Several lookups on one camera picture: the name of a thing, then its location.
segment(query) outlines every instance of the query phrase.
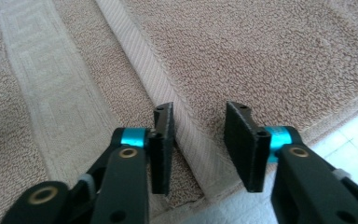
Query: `towel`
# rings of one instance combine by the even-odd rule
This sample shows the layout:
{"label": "towel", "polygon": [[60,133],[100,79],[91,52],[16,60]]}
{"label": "towel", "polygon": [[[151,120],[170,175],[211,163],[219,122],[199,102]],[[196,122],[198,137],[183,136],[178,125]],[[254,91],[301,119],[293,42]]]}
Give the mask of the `towel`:
{"label": "towel", "polygon": [[226,101],[309,145],[358,112],[358,1],[96,1],[209,200],[239,183]]}
{"label": "towel", "polygon": [[[94,1],[0,1],[0,219],[39,182],[72,187],[154,107]],[[171,194],[149,197],[152,218],[202,197],[178,148]]]}

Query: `white tile floor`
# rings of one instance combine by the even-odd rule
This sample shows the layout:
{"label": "white tile floor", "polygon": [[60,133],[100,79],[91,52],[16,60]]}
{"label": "white tile floor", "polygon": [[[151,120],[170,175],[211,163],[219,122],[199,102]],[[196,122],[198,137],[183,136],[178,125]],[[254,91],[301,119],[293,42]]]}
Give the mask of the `white tile floor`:
{"label": "white tile floor", "polygon": [[[358,184],[358,116],[311,148],[332,165],[350,173]],[[274,176],[266,177],[263,193],[241,190],[189,218],[185,224],[277,223],[269,200]]]}

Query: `black clamp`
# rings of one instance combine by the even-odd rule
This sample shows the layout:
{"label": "black clamp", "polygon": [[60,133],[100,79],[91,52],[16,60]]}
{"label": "black clamp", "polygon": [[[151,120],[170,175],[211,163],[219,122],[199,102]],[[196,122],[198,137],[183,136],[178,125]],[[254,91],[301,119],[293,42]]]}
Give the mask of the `black clamp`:
{"label": "black clamp", "polygon": [[152,193],[168,195],[173,103],[154,110],[155,128],[118,128],[110,146],[73,189],[47,181],[27,189],[2,223],[148,223],[146,165]]}
{"label": "black clamp", "polygon": [[258,127],[246,105],[227,102],[225,143],[243,185],[263,191],[268,160],[278,163],[271,195],[279,223],[358,223],[358,186],[310,150],[293,127]]}

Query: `brass grommet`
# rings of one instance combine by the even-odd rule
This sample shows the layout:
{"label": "brass grommet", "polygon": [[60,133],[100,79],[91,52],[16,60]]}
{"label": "brass grommet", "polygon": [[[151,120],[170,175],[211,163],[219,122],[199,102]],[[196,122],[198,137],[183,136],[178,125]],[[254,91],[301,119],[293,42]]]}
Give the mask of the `brass grommet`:
{"label": "brass grommet", "polygon": [[47,186],[31,194],[28,203],[30,204],[46,203],[51,199],[53,199],[57,194],[58,194],[58,189],[56,187]]}
{"label": "brass grommet", "polygon": [[310,154],[308,154],[308,152],[302,148],[299,147],[292,147],[289,149],[289,151],[298,157],[308,157]]}
{"label": "brass grommet", "polygon": [[136,156],[136,154],[138,154],[138,151],[136,149],[134,149],[134,148],[125,148],[125,149],[120,151],[119,156],[121,158],[127,159],[127,158],[131,158],[131,157]]}

